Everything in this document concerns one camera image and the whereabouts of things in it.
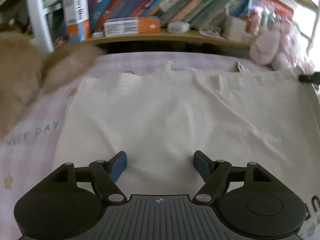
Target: white cloth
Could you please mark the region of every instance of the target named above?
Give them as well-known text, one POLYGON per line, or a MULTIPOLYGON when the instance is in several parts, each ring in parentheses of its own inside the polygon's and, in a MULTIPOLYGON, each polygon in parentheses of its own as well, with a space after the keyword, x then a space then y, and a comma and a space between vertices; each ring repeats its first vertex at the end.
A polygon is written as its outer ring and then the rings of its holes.
MULTIPOLYGON (((130 52, 98 57, 86 77, 106 77, 132 70, 138 75, 153 72, 168 60, 198 69, 234 71, 236 61, 250 71, 268 68, 247 59, 188 52, 130 52)), ((73 90, 83 76, 50 95, 39 95, 21 121, 0 140, 0 239, 19 239, 21 233, 13 217, 15 203, 39 181, 49 175, 57 141, 64 124, 65 110, 73 90), (4 188, 4 179, 13 178, 12 188, 4 188)))
POLYGON ((234 166, 258 162, 319 215, 319 102, 293 70, 265 73, 171 71, 122 73, 82 81, 62 129, 53 168, 87 166, 128 154, 117 182, 130 194, 190 194, 203 181, 196 150, 234 166))

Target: white plastic container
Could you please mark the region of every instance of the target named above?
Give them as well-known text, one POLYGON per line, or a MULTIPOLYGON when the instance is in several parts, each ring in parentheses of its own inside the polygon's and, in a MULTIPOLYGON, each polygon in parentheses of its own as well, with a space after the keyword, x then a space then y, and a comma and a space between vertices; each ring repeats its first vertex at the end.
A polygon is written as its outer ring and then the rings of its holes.
POLYGON ((228 40, 242 41, 247 22, 232 16, 227 16, 223 35, 228 40))

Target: logo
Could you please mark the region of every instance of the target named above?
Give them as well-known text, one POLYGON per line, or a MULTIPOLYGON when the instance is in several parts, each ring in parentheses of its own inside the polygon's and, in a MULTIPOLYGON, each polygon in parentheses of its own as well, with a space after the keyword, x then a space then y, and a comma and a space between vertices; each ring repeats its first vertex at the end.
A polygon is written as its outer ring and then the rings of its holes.
POLYGON ((157 198, 156 201, 157 201, 158 203, 162 203, 162 202, 164 201, 164 199, 163 199, 163 198, 157 198))

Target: star print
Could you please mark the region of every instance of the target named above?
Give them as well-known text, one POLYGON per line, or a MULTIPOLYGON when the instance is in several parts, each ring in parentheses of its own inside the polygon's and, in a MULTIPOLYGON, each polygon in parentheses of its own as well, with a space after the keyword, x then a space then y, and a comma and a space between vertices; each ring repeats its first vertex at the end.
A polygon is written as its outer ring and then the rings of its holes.
POLYGON ((4 178, 4 188, 11 188, 12 187, 13 178, 8 174, 7 177, 4 178))

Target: pink bedsheet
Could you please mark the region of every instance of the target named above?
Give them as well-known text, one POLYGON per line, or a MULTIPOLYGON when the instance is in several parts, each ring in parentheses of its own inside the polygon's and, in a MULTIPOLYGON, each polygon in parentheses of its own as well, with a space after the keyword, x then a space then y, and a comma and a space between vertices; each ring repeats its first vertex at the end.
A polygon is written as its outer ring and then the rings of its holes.
MULTIPOLYGON (((184 52, 137 52, 110 54, 99 57, 86 76, 103 77, 132 70, 138 75, 152 71, 168 60, 178 66, 197 69, 235 70, 239 61, 250 71, 268 71, 249 60, 210 54, 184 52)), ((21 234, 13 217, 15 203, 28 190, 51 172, 52 160, 68 96, 81 78, 51 95, 39 95, 26 111, 23 120, 6 139, 0 141, 0 239, 14 240, 21 234), (4 188, 4 179, 13 178, 12 188, 4 188)))

